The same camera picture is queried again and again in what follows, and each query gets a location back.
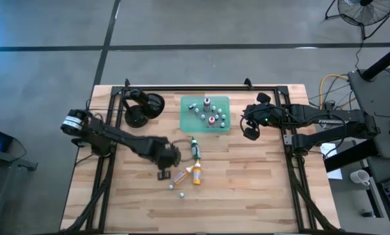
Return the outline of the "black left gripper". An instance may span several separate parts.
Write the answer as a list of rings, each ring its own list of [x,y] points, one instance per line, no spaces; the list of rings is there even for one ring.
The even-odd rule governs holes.
[[[160,170],[157,173],[158,180],[169,180],[171,178],[170,170],[164,170],[172,166],[177,167],[181,161],[180,150],[166,137],[156,137],[153,139],[150,147],[149,160],[155,163]]]

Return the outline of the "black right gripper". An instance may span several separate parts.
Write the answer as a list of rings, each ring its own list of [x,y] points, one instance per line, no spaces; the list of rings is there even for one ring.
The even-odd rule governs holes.
[[[273,104],[269,104],[270,96],[266,93],[258,93],[256,100],[262,104],[247,105],[244,110],[244,118],[250,127],[244,129],[243,135],[253,141],[259,138],[259,129],[251,127],[259,125],[278,127],[282,122],[281,111]]]

